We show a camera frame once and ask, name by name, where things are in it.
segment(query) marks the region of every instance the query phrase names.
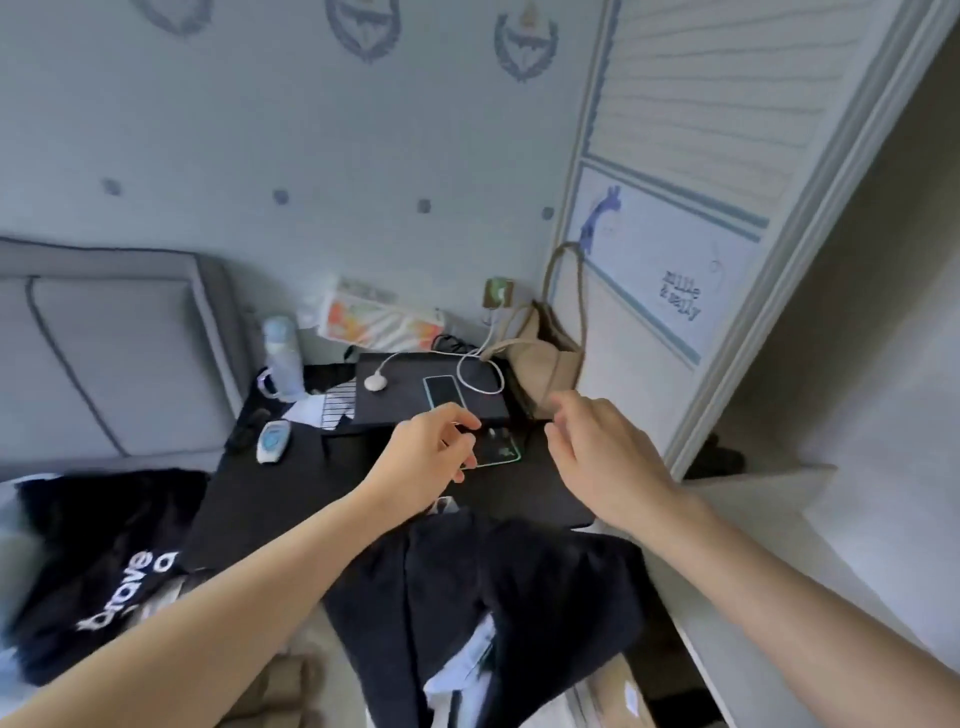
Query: wall outlet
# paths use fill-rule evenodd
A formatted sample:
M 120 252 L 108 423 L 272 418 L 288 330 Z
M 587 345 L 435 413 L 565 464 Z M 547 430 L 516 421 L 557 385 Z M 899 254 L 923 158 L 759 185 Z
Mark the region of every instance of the wall outlet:
M 505 278 L 487 279 L 483 289 L 484 308 L 510 308 L 514 302 L 514 282 Z

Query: left hand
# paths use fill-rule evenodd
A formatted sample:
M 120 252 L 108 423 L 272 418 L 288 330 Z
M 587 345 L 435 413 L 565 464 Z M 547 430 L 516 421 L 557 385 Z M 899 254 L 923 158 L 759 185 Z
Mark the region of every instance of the left hand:
M 397 525 L 429 508 L 447 483 L 464 481 L 462 467 L 477 465 L 476 437 L 455 425 L 479 429 L 480 420 L 448 402 L 397 425 L 358 490 L 380 498 Z

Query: gray headboard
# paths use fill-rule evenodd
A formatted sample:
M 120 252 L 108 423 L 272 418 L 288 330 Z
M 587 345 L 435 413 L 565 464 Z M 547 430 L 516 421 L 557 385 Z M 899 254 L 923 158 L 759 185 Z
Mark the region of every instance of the gray headboard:
M 0 239 L 0 480 L 211 470 L 252 374 L 219 261 Z

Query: water bottle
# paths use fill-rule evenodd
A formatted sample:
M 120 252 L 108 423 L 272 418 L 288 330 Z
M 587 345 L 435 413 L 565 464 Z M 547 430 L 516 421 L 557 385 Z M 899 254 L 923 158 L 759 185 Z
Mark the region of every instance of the water bottle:
M 260 394 L 280 401 L 297 401 L 306 397 L 303 360 L 294 322 L 286 316 L 273 316 L 263 322 L 263 348 L 267 352 L 267 368 L 256 378 Z M 273 384 L 273 392 L 267 388 L 267 377 Z

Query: giraffe drawing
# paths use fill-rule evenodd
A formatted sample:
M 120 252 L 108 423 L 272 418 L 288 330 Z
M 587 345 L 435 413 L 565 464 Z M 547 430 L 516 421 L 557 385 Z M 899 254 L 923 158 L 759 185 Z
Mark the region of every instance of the giraffe drawing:
M 600 215 L 604 212 L 619 212 L 622 207 L 620 202 L 620 185 L 607 188 L 607 197 L 597 203 L 593 212 L 587 218 L 587 221 L 580 227 L 580 247 L 586 255 L 593 250 L 593 235 L 596 233 L 597 222 Z

